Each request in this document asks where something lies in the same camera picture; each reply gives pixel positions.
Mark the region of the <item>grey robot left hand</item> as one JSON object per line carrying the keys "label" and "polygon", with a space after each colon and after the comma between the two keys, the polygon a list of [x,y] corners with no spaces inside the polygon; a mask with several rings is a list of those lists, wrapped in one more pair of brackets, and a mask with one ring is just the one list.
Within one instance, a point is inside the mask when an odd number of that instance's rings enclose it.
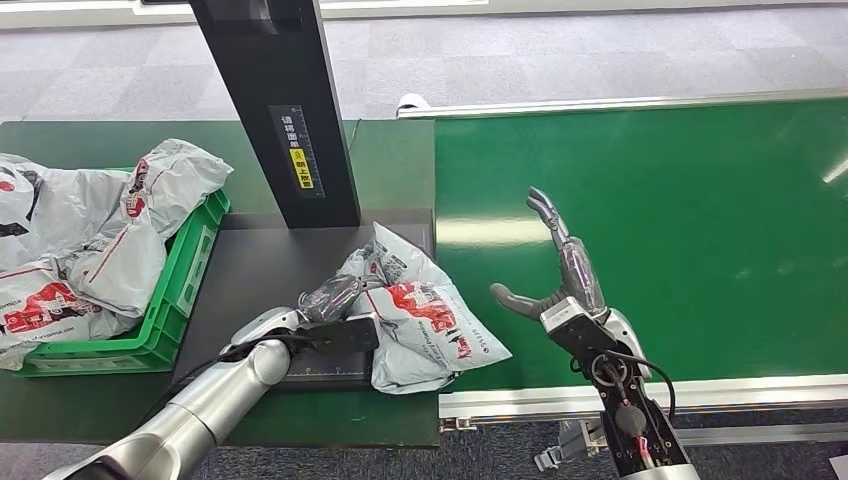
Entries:
{"label": "grey robot left hand", "polygon": [[377,275],[337,274],[298,298],[297,310],[310,323],[341,321],[365,291],[384,286]]}

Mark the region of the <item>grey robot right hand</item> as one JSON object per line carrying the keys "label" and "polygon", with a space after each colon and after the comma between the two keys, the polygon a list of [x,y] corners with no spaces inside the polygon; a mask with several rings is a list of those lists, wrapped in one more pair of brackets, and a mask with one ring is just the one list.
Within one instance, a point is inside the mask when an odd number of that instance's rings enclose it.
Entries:
{"label": "grey robot right hand", "polygon": [[525,318],[540,320],[543,312],[571,297],[590,318],[605,322],[609,308],[582,240],[570,234],[555,205],[542,190],[530,187],[526,204],[550,231],[559,258],[561,283],[553,293],[542,299],[517,295],[505,285],[494,283],[489,291],[496,302]]}

